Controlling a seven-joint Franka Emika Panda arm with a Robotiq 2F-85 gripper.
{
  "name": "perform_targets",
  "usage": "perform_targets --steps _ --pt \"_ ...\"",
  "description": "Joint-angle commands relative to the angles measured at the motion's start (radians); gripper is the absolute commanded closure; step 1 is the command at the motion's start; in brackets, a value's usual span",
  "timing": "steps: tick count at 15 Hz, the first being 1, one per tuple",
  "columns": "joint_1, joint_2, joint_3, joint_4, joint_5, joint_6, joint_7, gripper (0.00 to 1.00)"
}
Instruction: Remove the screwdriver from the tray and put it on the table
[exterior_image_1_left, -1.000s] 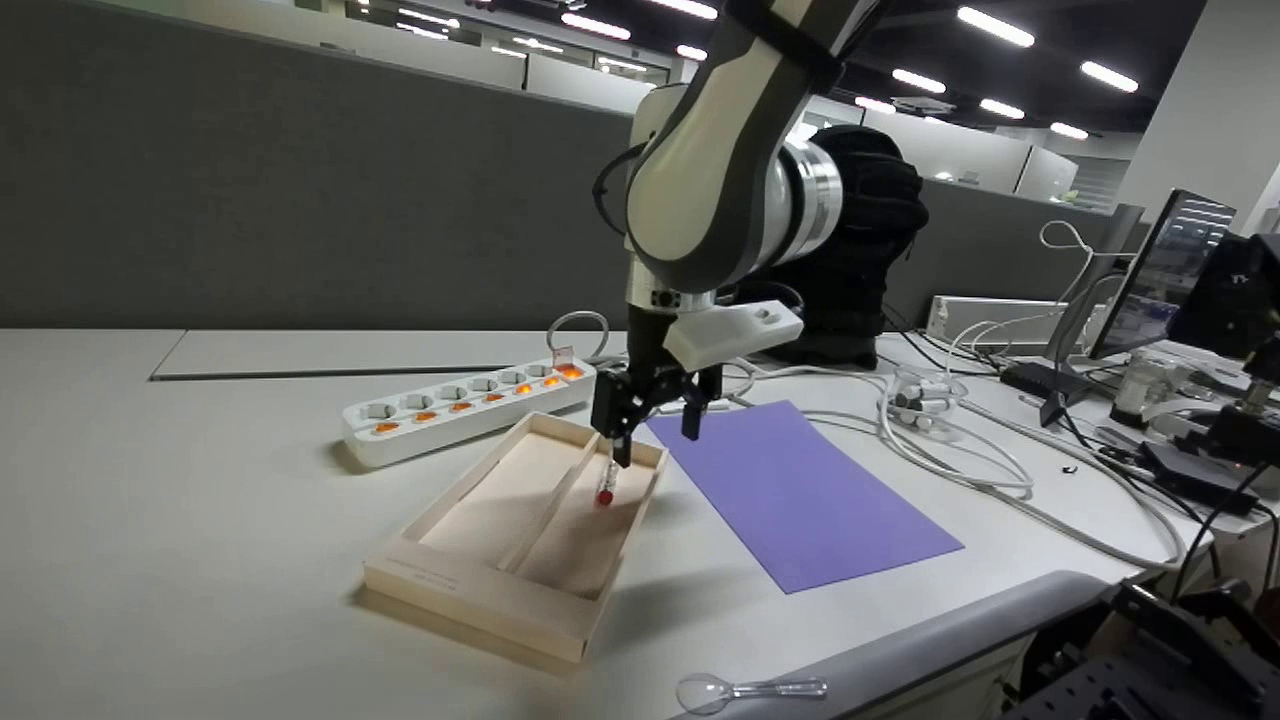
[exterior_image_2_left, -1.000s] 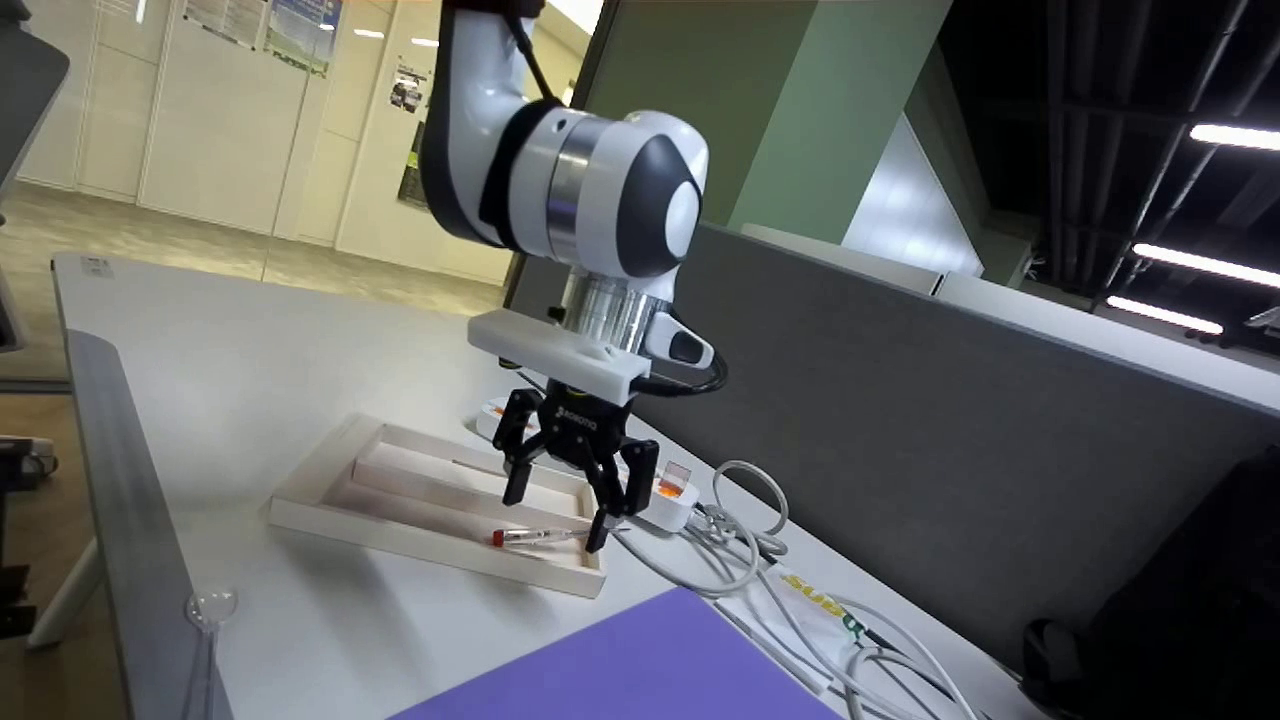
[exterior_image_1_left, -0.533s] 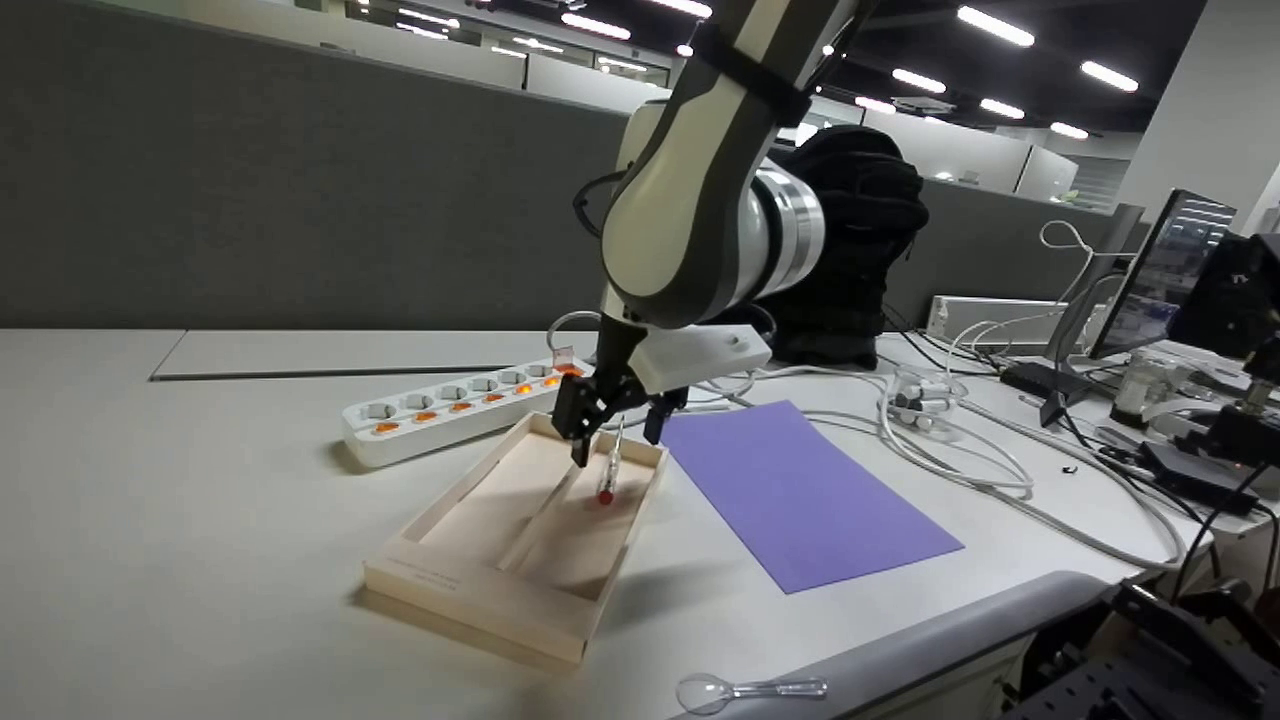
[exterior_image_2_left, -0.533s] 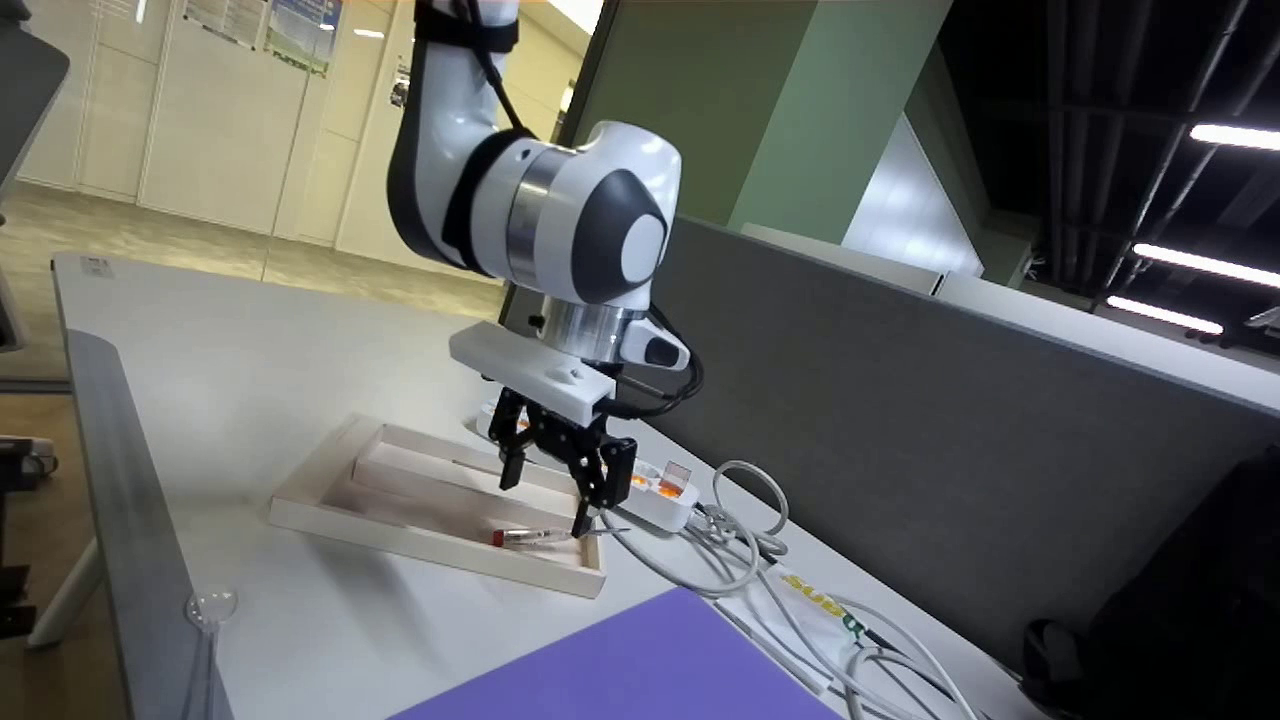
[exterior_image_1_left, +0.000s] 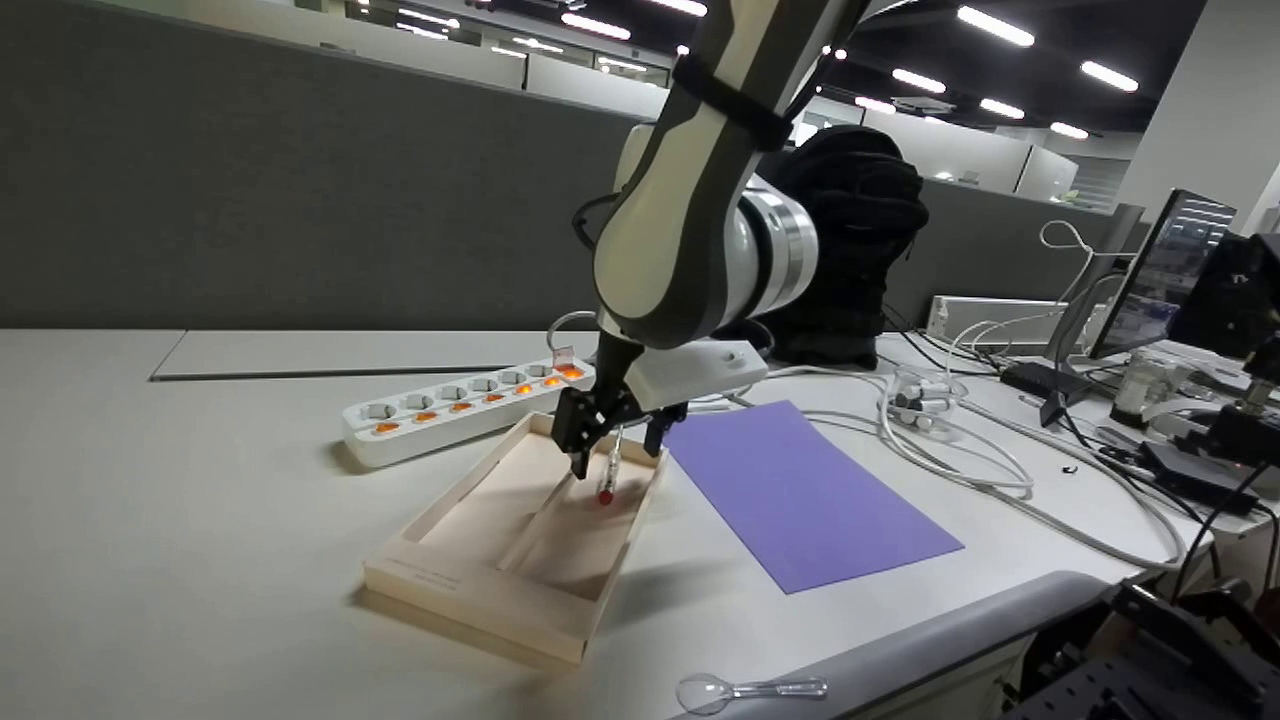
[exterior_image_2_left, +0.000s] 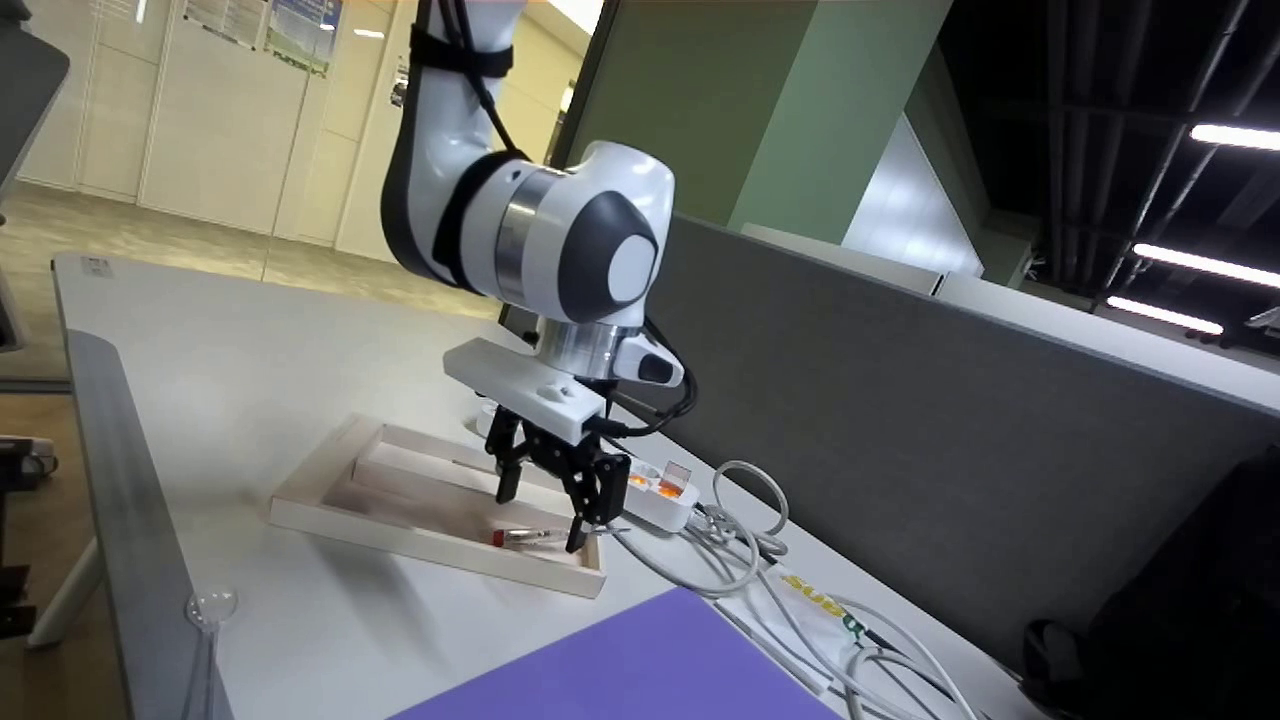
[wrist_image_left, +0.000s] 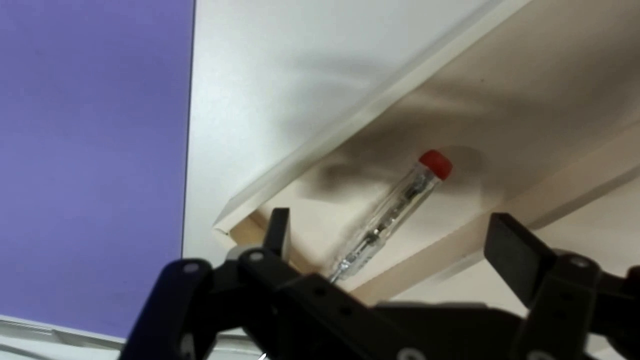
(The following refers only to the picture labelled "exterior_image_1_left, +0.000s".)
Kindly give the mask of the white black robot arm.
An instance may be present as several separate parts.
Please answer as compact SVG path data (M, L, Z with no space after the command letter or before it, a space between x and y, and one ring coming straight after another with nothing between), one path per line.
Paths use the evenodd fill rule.
M823 46L869 0L704 5L658 114L621 153L592 239L594 381L562 388L551 414L574 478L617 428L645 422L658 452L696 396L758 381L763 355L722 328L789 307L819 265L802 202L757 168L789 145Z

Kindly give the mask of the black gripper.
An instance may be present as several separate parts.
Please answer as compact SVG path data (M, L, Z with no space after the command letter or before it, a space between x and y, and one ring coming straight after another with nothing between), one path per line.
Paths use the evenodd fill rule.
M625 385L625 370L632 366L632 358L638 355L638 345L632 340L617 340L617 334L598 334L594 345L594 381L587 388L562 388L557 399L557 414L551 414L551 441L558 449L573 449L573 474L582 478L587 474L587 455L592 444L598 435L609 435L617 422L637 418L637 396ZM658 455L664 435L687 418L687 403L673 403L652 412L646 430L645 430L645 452Z

